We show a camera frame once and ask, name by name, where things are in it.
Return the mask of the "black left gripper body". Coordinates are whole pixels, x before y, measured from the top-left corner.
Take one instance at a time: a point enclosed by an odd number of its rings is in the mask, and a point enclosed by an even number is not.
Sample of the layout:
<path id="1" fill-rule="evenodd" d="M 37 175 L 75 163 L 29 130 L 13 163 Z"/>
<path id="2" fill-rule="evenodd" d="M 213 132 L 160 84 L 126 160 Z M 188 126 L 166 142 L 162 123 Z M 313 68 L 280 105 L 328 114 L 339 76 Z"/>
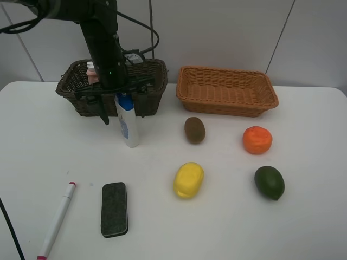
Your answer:
<path id="1" fill-rule="evenodd" d="M 113 67 L 98 69 L 99 81 L 74 91 L 77 100 L 94 101 L 101 100 L 104 95 L 114 94 L 145 94 L 148 88 L 155 84 L 152 75 L 131 76 L 128 68 L 137 66 L 134 60 L 139 58 L 141 62 L 145 57 L 141 53 L 123 53 L 121 61 Z"/>

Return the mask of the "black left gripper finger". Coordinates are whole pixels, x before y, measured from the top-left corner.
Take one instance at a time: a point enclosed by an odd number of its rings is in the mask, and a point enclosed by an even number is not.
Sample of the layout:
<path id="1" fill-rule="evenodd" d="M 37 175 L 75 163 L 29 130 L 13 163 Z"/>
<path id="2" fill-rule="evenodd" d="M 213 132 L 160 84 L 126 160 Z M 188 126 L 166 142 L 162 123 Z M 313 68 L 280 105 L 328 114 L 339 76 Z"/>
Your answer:
<path id="1" fill-rule="evenodd" d="M 145 117 L 147 111 L 147 86 L 143 86 L 138 91 L 139 112 L 141 118 Z"/>
<path id="2" fill-rule="evenodd" d="M 105 125 L 109 125 L 109 117 L 101 95 L 87 96 L 86 105 L 91 113 L 96 114 L 104 122 Z"/>

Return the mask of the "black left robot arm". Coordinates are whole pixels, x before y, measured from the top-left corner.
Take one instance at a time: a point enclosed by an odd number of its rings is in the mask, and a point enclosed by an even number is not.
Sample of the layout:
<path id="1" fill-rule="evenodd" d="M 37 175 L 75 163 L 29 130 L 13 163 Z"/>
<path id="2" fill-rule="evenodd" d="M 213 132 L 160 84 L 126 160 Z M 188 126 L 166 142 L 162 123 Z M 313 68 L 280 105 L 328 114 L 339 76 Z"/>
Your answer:
<path id="1" fill-rule="evenodd" d="M 35 27 L 43 19 L 71 21 L 79 24 L 95 65 L 99 82 L 74 92 L 85 99 L 89 110 L 108 125 L 109 118 L 102 96 L 106 94 L 146 93 L 154 83 L 152 76 L 129 76 L 125 63 L 127 53 L 119 44 L 117 17 L 133 23 L 139 21 L 120 13 L 116 1 L 19 1 L 29 8 L 35 19 L 2 28 L 4 34 L 19 34 Z"/>

